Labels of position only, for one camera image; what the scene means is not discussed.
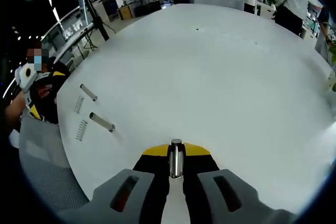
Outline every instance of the round white table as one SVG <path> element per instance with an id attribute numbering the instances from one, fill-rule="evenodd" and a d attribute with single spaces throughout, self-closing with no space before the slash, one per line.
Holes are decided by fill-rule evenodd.
<path id="1" fill-rule="evenodd" d="M 145 149 L 180 138 L 208 149 L 269 207 L 298 213 L 335 156 L 336 123 L 322 95 L 330 72 L 306 41 L 272 20 L 172 6 L 119 32 L 63 85 L 57 106 L 65 152 L 91 199 Z M 92 122 L 90 112 L 116 131 Z M 88 126 L 79 141 L 81 120 Z"/>

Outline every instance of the metal pin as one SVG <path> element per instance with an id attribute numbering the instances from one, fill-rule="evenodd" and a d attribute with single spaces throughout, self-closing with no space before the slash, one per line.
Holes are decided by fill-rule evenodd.
<path id="1" fill-rule="evenodd" d="M 182 141 L 180 139 L 173 139 L 171 144 L 171 151 L 169 153 L 169 167 L 170 176 L 172 178 L 180 178 L 183 172 L 183 152 Z"/>
<path id="2" fill-rule="evenodd" d="M 114 124 L 109 123 L 108 121 L 104 120 L 100 116 L 94 114 L 93 112 L 90 113 L 89 115 L 90 119 L 98 123 L 99 125 L 103 126 L 104 128 L 108 129 L 109 132 L 113 132 L 116 127 Z"/>
<path id="3" fill-rule="evenodd" d="M 85 94 L 87 94 L 91 99 L 93 99 L 94 102 L 98 99 L 98 97 L 95 94 L 93 94 L 84 84 L 81 84 L 79 87 L 84 91 Z"/>

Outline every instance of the computer monitor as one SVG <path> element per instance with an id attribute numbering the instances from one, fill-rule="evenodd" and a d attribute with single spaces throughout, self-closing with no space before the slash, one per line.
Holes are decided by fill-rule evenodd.
<path id="1" fill-rule="evenodd" d="M 79 4 L 79 11 L 80 11 L 83 24 L 84 26 L 88 26 L 89 22 L 88 22 L 88 14 L 87 14 L 86 6 L 85 6 L 85 0 L 78 0 L 78 4 Z"/>

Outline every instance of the black pants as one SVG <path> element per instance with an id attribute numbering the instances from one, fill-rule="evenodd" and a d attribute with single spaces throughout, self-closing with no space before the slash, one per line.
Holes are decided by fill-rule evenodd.
<path id="1" fill-rule="evenodd" d="M 275 23 L 299 35 L 302 30 L 303 21 L 284 6 L 277 8 Z"/>
<path id="2" fill-rule="evenodd" d="M 246 4 L 246 3 L 244 4 L 244 11 L 245 12 L 254 14 L 254 9 L 255 9 L 254 5 L 249 5 L 249 4 Z"/>

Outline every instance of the office desk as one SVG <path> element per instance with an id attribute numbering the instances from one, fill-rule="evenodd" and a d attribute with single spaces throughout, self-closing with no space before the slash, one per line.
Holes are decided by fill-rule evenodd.
<path id="1" fill-rule="evenodd" d="M 94 24 L 90 23 L 88 26 L 82 30 L 75 33 L 57 52 L 53 55 L 56 57 L 54 64 L 57 63 L 63 55 L 75 44 L 77 44 L 81 39 L 83 39 L 92 29 L 94 29 Z"/>
<path id="2" fill-rule="evenodd" d="M 57 95 L 65 152 L 89 199 L 97 186 L 132 169 L 145 149 L 173 138 L 208 149 L 219 168 L 275 209 L 297 213 L 325 178 L 336 148 L 336 123 L 321 95 L 331 68 L 272 20 L 175 5 L 138 20 L 93 54 Z M 116 131 L 90 121 L 90 112 Z M 78 141 L 81 120 L 88 126 Z"/>

